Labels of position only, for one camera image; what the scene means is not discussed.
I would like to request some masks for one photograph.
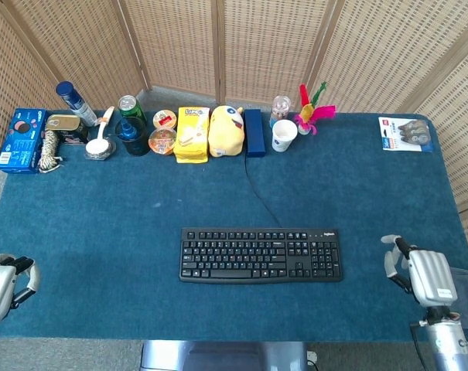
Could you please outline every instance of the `blue tablecloth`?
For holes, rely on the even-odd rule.
[[[468,246],[432,125],[433,153],[381,149],[378,114],[338,114],[285,153],[249,158],[254,187],[287,227],[340,231],[339,283],[179,281],[183,226],[275,226],[244,156],[179,165],[121,143],[107,161],[63,145],[63,167],[9,175],[0,252],[36,259],[39,293],[3,335],[235,341],[405,341],[423,309],[386,277],[380,237],[396,233],[468,269]],[[148,114],[151,122],[152,113]],[[114,114],[109,131],[119,119]],[[264,116],[268,127],[268,116]]]

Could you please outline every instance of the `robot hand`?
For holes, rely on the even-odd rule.
[[[394,244],[392,251],[385,254],[387,277],[408,294],[413,293],[422,307],[450,306],[457,300],[456,287],[445,255],[420,250],[393,234],[383,236],[381,242]],[[401,267],[409,271],[409,278],[401,276],[395,269],[401,256]]]
[[[20,274],[29,277],[27,287],[14,294],[15,284]],[[11,309],[17,307],[38,291],[40,274],[33,259],[15,259],[9,254],[0,254],[0,321]]]

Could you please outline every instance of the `black cable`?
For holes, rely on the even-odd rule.
[[[252,192],[258,197],[258,199],[261,201],[263,206],[265,207],[266,211],[270,213],[272,216],[273,220],[277,223],[278,227],[282,228],[282,224],[280,223],[280,220],[278,220],[277,216],[270,210],[268,205],[266,205],[266,202],[263,200],[263,198],[259,195],[258,191],[256,191],[256,188],[252,184],[251,176],[249,175],[248,172],[248,150],[246,149],[244,152],[244,170],[246,172],[246,177],[248,178],[249,185],[251,186]]]
[[[308,359],[308,362],[311,363],[311,364],[313,365],[313,367],[314,367],[314,369],[315,369],[316,371],[319,371],[318,366],[317,366],[311,359]]]
[[[425,359],[422,358],[421,350],[419,349],[418,336],[416,335],[416,329],[418,327],[421,327],[421,326],[417,322],[412,322],[411,324],[409,324],[409,329],[411,330],[412,340],[414,341],[414,347],[416,348],[416,353],[418,353],[419,361],[421,361],[422,368],[425,371],[428,371],[428,367],[426,367]]]

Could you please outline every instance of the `clear bottle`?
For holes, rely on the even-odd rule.
[[[278,95],[273,100],[272,115],[270,116],[270,128],[273,128],[275,122],[287,118],[292,102],[285,95]]]
[[[97,124],[96,114],[79,95],[70,81],[62,81],[56,85],[56,93],[61,96],[70,110],[77,115],[85,126],[92,127]]]

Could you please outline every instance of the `rope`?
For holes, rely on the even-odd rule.
[[[39,172],[52,172],[60,166],[63,159],[55,156],[56,148],[58,147],[58,136],[55,131],[45,131],[43,140],[43,148],[41,149],[41,158],[39,159]]]

